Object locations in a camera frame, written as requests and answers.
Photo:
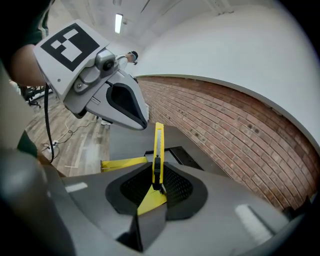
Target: brick wall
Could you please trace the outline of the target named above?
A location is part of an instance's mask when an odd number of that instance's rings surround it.
[[[228,87],[173,77],[140,77],[149,122],[176,126],[235,181],[279,210],[316,192],[319,156],[285,117]]]

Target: white ceiling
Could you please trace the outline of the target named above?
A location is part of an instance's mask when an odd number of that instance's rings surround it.
[[[205,12],[217,16],[243,5],[275,7],[273,0],[122,0],[121,6],[113,5],[113,0],[56,0],[50,9],[48,26],[55,31],[65,23],[81,19],[109,41],[121,37],[145,48],[170,28],[194,16]],[[115,33],[116,13],[123,14],[126,22],[120,35]]]

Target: ceiling light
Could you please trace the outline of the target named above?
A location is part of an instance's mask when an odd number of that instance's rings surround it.
[[[116,33],[118,33],[118,34],[120,34],[122,18],[123,18],[123,15],[122,15],[122,14],[117,13],[117,14],[115,15],[115,27],[114,27],[114,31],[115,31]]]

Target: black cable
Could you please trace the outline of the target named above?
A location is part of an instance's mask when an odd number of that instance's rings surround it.
[[[51,133],[50,133],[50,124],[49,124],[49,115],[48,115],[48,96],[49,96],[49,85],[45,85],[44,89],[44,118],[45,118],[45,127],[46,133],[48,134],[50,147],[51,147],[51,160],[50,163],[55,159],[54,146],[52,144]]]
[[[59,153],[60,153],[60,149],[59,149],[59,147],[58,146],[56,146],[56,148],[58,149],[58,153],[56,154],[56,156],[54,157],[54,159],[56,159],[57,158],[57,156],[59,155]]]
[[[87,125],[81,125],[81,126],[77,127],[77,129],[75,129],[74,131],[68,130],[68,133],[71,134],[70,137],[67,138],[67,139],[66,139],[65,141],[63,141],[63,142],[58,142],[57,144],[66,143],[66,142],[72,137],[72,135],[73,135],[76,131],[78,131],[78,129],[79,129],[80,127],[88,127],[90,124],[96,124],[97,121],[98,121],[98,118],[96,118],[95,122],[90,122],[90,123],[88,123]]]

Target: yellow utility knife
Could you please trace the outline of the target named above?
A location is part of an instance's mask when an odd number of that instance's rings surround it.
[[[164,125],[155,124],[154,150],[152,163],[152,187],[154,190],[161,190],[164,181],[164,160],[165,160],[165,133]]]

